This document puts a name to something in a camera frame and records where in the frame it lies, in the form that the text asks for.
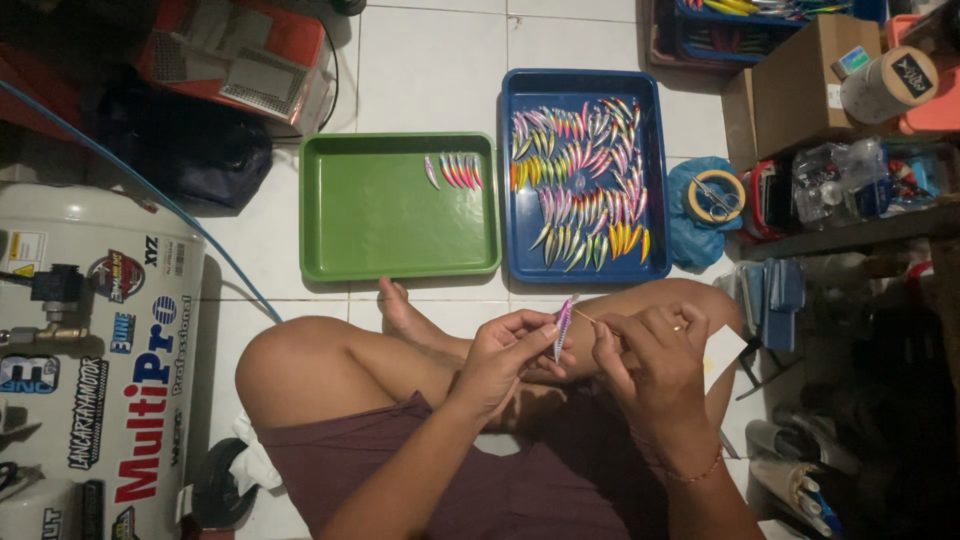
hand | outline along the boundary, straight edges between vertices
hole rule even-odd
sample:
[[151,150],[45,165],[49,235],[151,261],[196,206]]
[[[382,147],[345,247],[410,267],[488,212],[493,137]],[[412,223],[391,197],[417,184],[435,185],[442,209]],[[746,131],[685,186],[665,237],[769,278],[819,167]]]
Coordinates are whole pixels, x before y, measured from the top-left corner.
[[[560,335],[555,320],[549,313],[521,309],[481,326],[447,402],[486,423],[503,412],[527,370],[547,369],[565,377],[564,368],[544,354]],[[561,362],[573,365],[576,360],[563,352]]]
[[[634,352],[638,368],[624,366],[611,329],[623,336],[625,349]],[[593,356],[607,374],[612,393],[648,461],[651,456],[645,446],[653,446],[661,457],[682,455],[686,459],[691,448],[700,452],[705,440],[716,438],[710,433],[704,399],[708,329],[707,316],[689,303],[649,307],[636,319],[607,314],[594,325]],[[706,448],[706,456],[713,458],[715,450]]]

white tile floor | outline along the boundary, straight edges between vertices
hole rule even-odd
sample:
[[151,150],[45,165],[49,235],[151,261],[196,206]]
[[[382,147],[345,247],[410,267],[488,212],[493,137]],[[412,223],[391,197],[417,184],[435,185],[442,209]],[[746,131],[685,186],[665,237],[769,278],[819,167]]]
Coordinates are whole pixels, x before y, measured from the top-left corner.
[[[295,0],[288,4],[301,11],[307,6]],[[645,69],[644,38],[637,24],[641,11],[636,0],[370,0],[362,15],[350,19],[331,15],[325,4],[318,6],[317,14],[337,46],[343,84],[337,109],[325,130],[330,133],[475,130],[496,140],[497,95],[503,76],[512,68]],[[571,42],[584,46],[571,46]],[[719,97],[704,88],[686,86],[688,91],[682,91],[671,87],[660,84],[668,170],[686,158],[725,157]],[[61,152],[66,157],[60,161],[37,160],[38,154],[26,147],[23,154],[28,158],[24,165],[0,171],[0,176],[77,180],[69,172],[77,168],[71,166],[77,159],[71,151]],[[301,279],[296,147],[276,150],[274,158],[269,176],[239,216],[202,222],[282,316],[321,314],[379,331],[381,314],[374,283],[317,284]],[[86,176],[102,174],[109,171],[94,163]],[[201,310],[207,331],[200,337],[197,362],[198,369],[205,366],[212,384],[205,389],[205,407],[194,411],[204,418],[192,419],[195,426],[204,426],[209,420],[197,440],[191,441],[192,449],[200,447],[197,450],[231,435],[231,421],[240,411],[233,369],[247,343],[271,324],[220,256],[212,249],[207,254]],[[732,262],[724,256],[700,275],[674,269],[670,276],[712,282],[731,267]],[[621,288],[531,286],[511,280],[506,269],[490,276],[404,283],[417,308],[445,331],[460,336],[472,336],[481,323],[509,310],[552,311],[573,292],[589,297]],[[738,376],[738,385],[744,382],[742,376]],[[734,444],[742,442],[747,421],[764,416],[770,406],[767,402],[758,393],[731,404],[724,425],[731,439],[736,439]],[[511,443],[494,441],[493,445],[495,452],[508,452]],[[728,461],[745,492],[746,460]],[[303,522],[279,490],[259,494],[238,538],[306,535]]]

green plastic tray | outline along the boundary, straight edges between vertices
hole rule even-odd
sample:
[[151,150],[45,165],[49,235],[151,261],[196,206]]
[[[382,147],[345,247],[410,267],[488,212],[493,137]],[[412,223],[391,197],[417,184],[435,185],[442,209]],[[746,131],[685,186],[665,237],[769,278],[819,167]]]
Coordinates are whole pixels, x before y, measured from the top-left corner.
[[[440,152],[480,155],[454,188]],[[426,178],[429,155],[438,191]],[[300,270],[336,282],[486,274],[500,265],[493,141],[482,133],[312,135],[300,145]]]

black bag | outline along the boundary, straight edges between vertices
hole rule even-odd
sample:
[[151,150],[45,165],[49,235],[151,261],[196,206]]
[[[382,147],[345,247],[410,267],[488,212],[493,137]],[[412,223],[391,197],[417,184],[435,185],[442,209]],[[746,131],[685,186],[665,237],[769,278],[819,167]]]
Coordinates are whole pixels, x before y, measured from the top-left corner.
[[238,212],[273,164],[273,140],[259,117],[150,86],[129,70],[85,117],[101,144],[191,208]]

blue plastic bag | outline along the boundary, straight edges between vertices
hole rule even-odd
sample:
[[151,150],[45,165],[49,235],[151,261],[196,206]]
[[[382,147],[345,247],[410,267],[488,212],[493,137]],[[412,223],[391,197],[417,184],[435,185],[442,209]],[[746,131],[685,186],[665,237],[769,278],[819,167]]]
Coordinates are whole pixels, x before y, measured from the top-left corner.
[[695,158],[677,165],[667,175],[667,189],[670,194],[670,249],[673,262],[686,270],[706,268],[723,256],[727,238],[724,231],[734,231],[743,226],[740,216],[721,224],[706,225],[693,220],[684,209],[684,194],[693,182],[692,177],[704,171],[719,169],[735,174],[727,160],[721,158]]

